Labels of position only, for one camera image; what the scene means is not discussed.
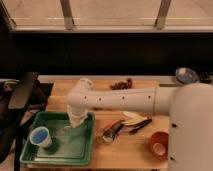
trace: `black chair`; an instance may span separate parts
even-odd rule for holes
[[[27,72],[15,84],[0,83],[0,163],[10,153],[15,140],[14,170],[19,171],[19,157],[23,140],[27,138],[29,127],[35,115],[20,125],[26,111],[32,109],[43,110],[47,97],[41,91],[38,73]]]

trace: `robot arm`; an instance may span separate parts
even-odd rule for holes
[[[70,121],[84,121],[86,108],[137,110],[169,114],[168,171],[212,171],[213,87],[190,84],[181,88],[92,91],[81,79],[67,96]]]
[[[81,108],[103,108],[142,111],[148,114],[168,114],[169,102],[177,88],[143,88],[113,91],[93,91],[92,82],[83,78],[67,96],[74,114]]]

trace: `green plastic tray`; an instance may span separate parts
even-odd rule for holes
[[[46,126],[53,144],[48,149],[32,145],[29,137],[25,142],[20,162],[25,164],[48,164],[85,166],[90,163],[93,142],[94,115],[76,128],[64,130],[69,126],[67,113],[40,112],[37,114],[32,129]]]

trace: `wooden table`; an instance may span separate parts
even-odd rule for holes
[[[48,99],[46,111],[66,111],[66,95],[77,80],[57,80]],[[118,80],[94,80],[94,89],[107,90]],[[155,81],[134,81],[133,88],[156,87]],[[123,117],[122,111],[97,110],[95,114],[94,144],[89,169],[165,169],[167,162],[161,162],[149,151],[147,142],[156,131],[168,132],[169,117],[153,116],[153,122],[135,135],[121,134],[111,145],[101,139],[102,129],[108,123]],[[57,168],[59,166],[28,165],[30,168]]]

